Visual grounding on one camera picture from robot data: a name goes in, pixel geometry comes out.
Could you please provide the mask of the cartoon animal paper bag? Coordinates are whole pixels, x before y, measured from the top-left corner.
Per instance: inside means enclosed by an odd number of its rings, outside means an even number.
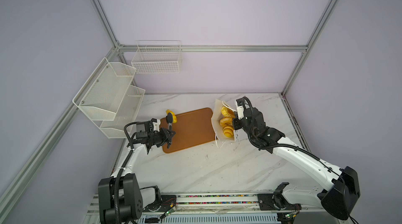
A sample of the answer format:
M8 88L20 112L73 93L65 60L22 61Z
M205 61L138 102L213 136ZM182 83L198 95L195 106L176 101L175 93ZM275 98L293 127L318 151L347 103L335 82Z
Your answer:
M215 133L215 145L222 148L225 144L239 142L239 135L234 130L233 120L236 110L225 101L215 99L211 124Z

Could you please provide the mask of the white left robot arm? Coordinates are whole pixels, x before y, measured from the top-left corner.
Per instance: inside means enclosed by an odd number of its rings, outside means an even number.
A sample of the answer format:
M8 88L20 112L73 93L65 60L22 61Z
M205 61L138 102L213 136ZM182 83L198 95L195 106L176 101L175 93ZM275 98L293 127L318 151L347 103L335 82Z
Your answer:
M127 155L117 166L116 171L98 183L99 219L102 224L135 223L143 210L158 210L162 206L162 196L158 186L140 188L135 168L149 153L153 146L170 147L176 132L172 125L177 122L176 115L166 111L168 127L161 128L161 121L151 119L143 122L130 122L124 126L128 140Z

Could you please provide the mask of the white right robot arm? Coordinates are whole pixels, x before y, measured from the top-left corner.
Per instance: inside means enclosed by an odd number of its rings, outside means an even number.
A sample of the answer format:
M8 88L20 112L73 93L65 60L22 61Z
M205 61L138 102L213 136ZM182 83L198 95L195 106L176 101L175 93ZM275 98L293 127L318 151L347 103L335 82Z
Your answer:
M360 198L358 173L346 166L340 168L303 149L284 133L266 126L263 114L256 108L237 107L233 126L242 129L250 143L259 150L268 151L292 163L309 175L322 187L322 192L280 191L280 196L289 204L322 207L340 220L348 220Z

